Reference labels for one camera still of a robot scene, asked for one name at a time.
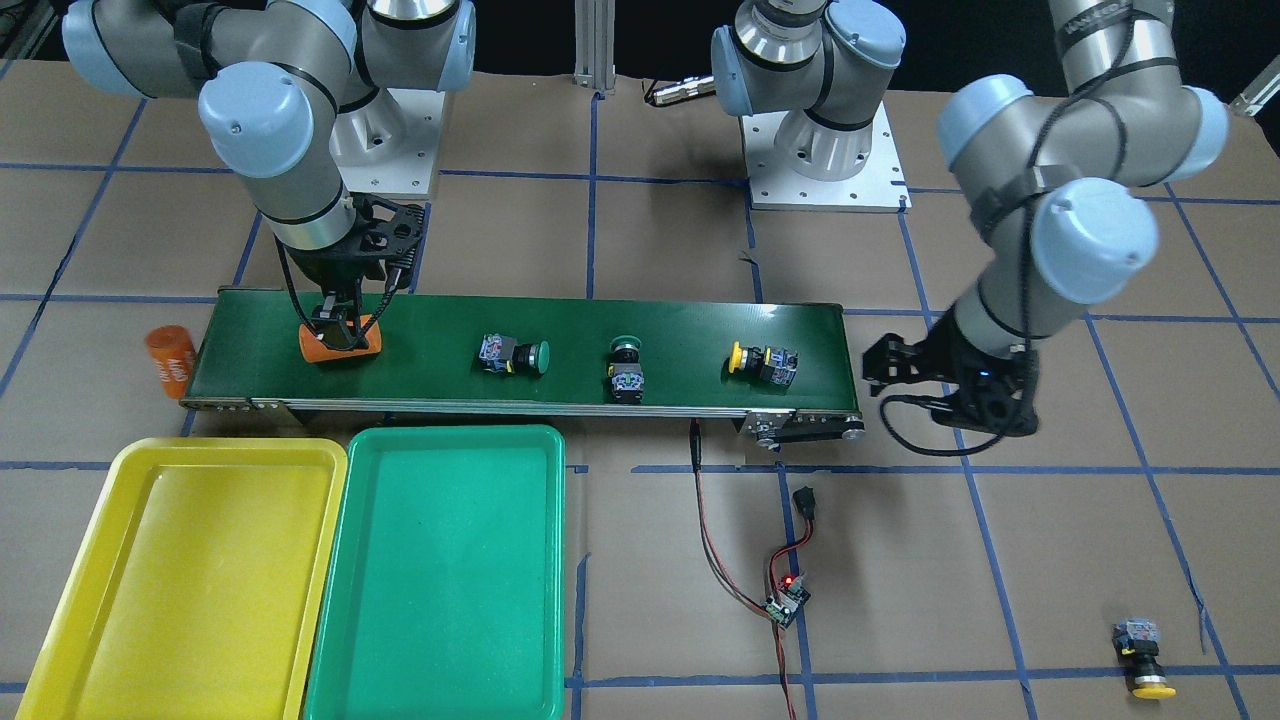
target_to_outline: black background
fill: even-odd
[[[54,0],[55,4],[65,0]],[[474,0],[476,69],[573,72],[573,0]],[[233,0],[252,6],[253,0]],[[881,0],[906,27],[906,54],[890,87],[954,92],[988,74],[1021,78],[1037,95],[1065,95],[1043,0]],[[617,0],[620,74],[680,79],[710,73],[710,35],[739,0]],[[1229,102],[1280,54],[1280,0],[1178,0],[1174,44],[1183,82]],[[41,56],[65,58],[55,35]],[[1280,147],[1280,100],[1258,115]]]

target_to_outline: plastic tray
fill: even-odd
[[[561,717],[563,498],[552,428],[356,436],[306,717]]]
[[[145,439],[111,465],[20,720],[296,720],[347,459]]]

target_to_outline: metal post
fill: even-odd
[[[1266,105],[1267,100],[1271,100],[1277,91],[1280,91],[1280,55],[1277,55],[1275,60],[1271,60],[1271,64],[1267,65],[1267,69],[1262,70],[1258,79],[1253,81],[1253,83],[1249,85],[1249,87],[1247,87],[1244,92],[1242,92],[1240,96],[1231,102],[1231,111],[1240,117],[1252,118],[1262,111],[1262,106]]]
[[[575,0],[577,19],[577,65],[573,82],[613,92],[614,0]]]

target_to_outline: green conveyor belt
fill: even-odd
[[[305,309],[316,295],[302,295]],[[369,306],[376,299],[370,297]],[[218,296],[183,400],[283,400],[293,409],[530,413],[550,415],[742,415],[742,410],[856,414],[844,316],[837,305],[635,302],[402,295],[380,322],[383,351],[321,364],[298,351],[298,320],[283,291]],[[548,373],[484,372],[485,333],[552,346]],[[641,340],[641,406],[617,405],[604,386],[609,341]],[[782,389],[728,375],[733,341],[800,354]]]

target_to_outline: white mounting plate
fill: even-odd
[[[339,165],[352,192],[389,200],[430,200],[435,187],[435,160],[444,126],[444,92],[390,88],[408,128],[402,142],[372,147],[367,163]]]
[[[773,136],[786,113],[742,118],[742,154],[751,179],[751,206],[756,210],[815,210],[838,213],[897,213],[911,197],[906,192],[902,163],[882,102],[872,120],[876,140],[863,172],[846,181],[824,182],[791,169],[773,147]]]

